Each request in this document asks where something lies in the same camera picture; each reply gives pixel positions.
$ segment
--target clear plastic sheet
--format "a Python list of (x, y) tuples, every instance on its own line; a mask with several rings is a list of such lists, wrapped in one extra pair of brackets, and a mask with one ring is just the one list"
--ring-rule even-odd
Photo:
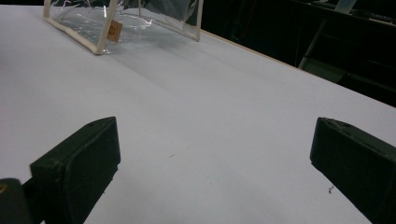
[[(170, 33), (200, 38), (203, 0), (45, 0), (44, 4), (49, 23), (95, 54)], [(117, 44), (106, 40), (112, 21), (122, 24)]]

